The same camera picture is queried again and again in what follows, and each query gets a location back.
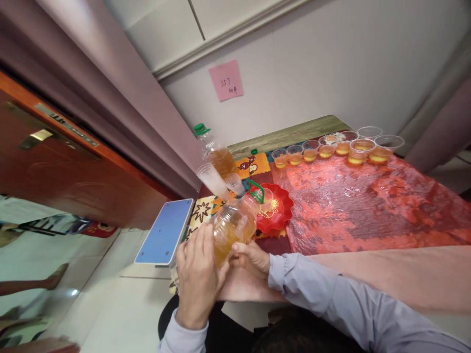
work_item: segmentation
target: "green handle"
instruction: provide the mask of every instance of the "green handle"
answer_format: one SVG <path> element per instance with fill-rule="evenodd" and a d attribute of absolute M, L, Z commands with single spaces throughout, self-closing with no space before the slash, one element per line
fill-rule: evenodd
<path fill-rule="evenodd" d="M 255 192 L 251 192 L 250 195 L 252 195 L 252 197 L 256 199 L 259 203 L 263 204 L 263 202 L 265 201 L 265 190 L 253 180 L 249 180 L 249 185 L 250 184 L 258 187 L 262 191 L 262 199 L 260 199 L 260 195 L 256 194 Z"/>

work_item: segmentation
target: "door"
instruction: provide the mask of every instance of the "door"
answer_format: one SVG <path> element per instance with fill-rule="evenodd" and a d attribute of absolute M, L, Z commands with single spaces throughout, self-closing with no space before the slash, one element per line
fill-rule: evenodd
<path fill-rule="evenodd" d="M 179 198 L 1 75 L 1 194 L 139 229 Z"/>

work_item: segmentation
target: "plastic cup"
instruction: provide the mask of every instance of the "plastic cup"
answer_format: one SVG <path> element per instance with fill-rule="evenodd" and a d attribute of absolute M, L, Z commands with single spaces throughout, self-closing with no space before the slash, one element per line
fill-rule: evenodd
<path fill-rule="evenodd" d="M 330 158 L 335 151 L 335 147 L 339 139 L 335 135 L 325 135 L 319 139 L 319 157 L 327 159 Z"/>
<path fill-rule="evenodd" d="M 199 167 L 196 170 L 196 175 L 214 195 L 225 201 L 231 198 L 226 183 L 211 163 L 205 163 Z"/>
<path fill-rule="evenodd" d="M 242 179 L 240 178 L 240 175 L 237 173 L 232 173 L 229 174 L 226 177 L 226 185 L 229 189 L 234 191 L 236 194 L 237 198 L 241 198 L 242 196 L 245 195 L 245 188 L 244 185 L 242 185 Z"/>
<path fill-rule="evenodd" d="M 297 166 L 303 160 L 303 147 L 301 145 L 291 145 L 287 148 L 289 162 Z"/>
<path fill-rule="evenodd" d="M 358 129 L 357 133 L 360 138 L 374 140 L 376 137 L 380 136 L 383 133 L 383 129 L 375 126 L 366 126 Z"/>
<path fill-rule="evenodd" d="M 304 160 L 308 163 L 315 161 L 317 152 L 319 151 L 320 143 L 316 140 L 309 140 L 302 144 L 304 149 Z"/>
<path fill-rule="evenodd" d="M 358 138 L 358 133 L 354 131 L 344 131 L 337 135 L 339 143 L 335 153 L 341 156 L 345 156 L 350 152 L 350 142 L 355 141 Z"/>
<path fill-rule="evenodd" d="M 347 161 L 353 165 L 362 165 L 368 158 L 372 150 L 376 148 L 376 143 L 370 139 L 358 139 L 350 142 L 350 153 Z"/>
<path fill-rule="evenodd" d="M 267 213 L 272 209 L 273 192 L 267 188 L 263 188 L 263 190 L 265 191 L 265 197 L 263 198 L 263 203 L 260 205 L 260 209 L 263 213 Z M 260 189 L 257 189 L 256 193 L 262 196 L 262 191 Z"/>
<path fill-rule="evenodd" d="M 383 163 L 404 144 L 402 137 L 395 135 L 383 135 L 374 139 L 376 148 L 370 153 L 369 159 L 373 162 Z"/>
<path fill-rule="evenodd" d="M 277 168 L 286 167 L 288 151 L 285 149 L 274 150 L 271 154 Z"/>

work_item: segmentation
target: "gray sleeve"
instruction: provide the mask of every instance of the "gray sleeve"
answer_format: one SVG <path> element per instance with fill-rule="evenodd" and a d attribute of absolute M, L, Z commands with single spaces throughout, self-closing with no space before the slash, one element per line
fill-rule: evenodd
<path fill-rule="evenodd" d="M 403 302 L 298 253 L 270 255 L 268 285 L 367 352 L 471 352 Z"/>
<path fill-rule="evenodd" d="M 181 327 L 175 320 L 178 309 L 172 313 L 165 335 L 158 344 L 158 353 L 205 353 L 208 324 L 204 329 L 191 331 Z"/>

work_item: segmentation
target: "door handle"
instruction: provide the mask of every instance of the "door handle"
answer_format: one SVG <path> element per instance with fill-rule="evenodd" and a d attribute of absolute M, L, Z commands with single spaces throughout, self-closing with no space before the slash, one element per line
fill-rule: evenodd
<path fill-rule="evenodd" d="M 20 145 L 18 146 L 22 150 L 29 151 L 33 147 L 39 145 L 41 142 L 53 135 L 52 132 L 47 131 L 46 129 L 39 130 L 30 136 L 28 136 Z"/>
<path fill-rule="evenodd" d="M 92 153 L 88 149 L 82 147 L 78 143 L 72 141 L 70 138 L 62 134 L 60 131 L 55 130 L 52 126 L 49 124 L 46 124 L 39 119 L 37 119 L 35 116 L 33 116 L 31 113 L 23 110 L 19 106 L 16 106 L 15 104 L 11 102 L 7 102 L 5 104 L 5 108 L 12 113 L 13 116 L 16 118 L 20 119 L 23 123 L 28 125 L 29 127 L 33 129 L 38 129 L 37 132 L 31 134 L 28 136 L 18 147 L 25 150 L 29 151 L 33 147 L 41 144 L 48 138 L 53 138 L 54 140 L 57 140 L 64 145 L 66 145 L 68 148 L 71 148 L 75 150 L 78 154 L 81 154 L 85 156 L 86 158 L 90 160 L 99 160 L 100 157 L 97 156 L 96 154 Z"/>

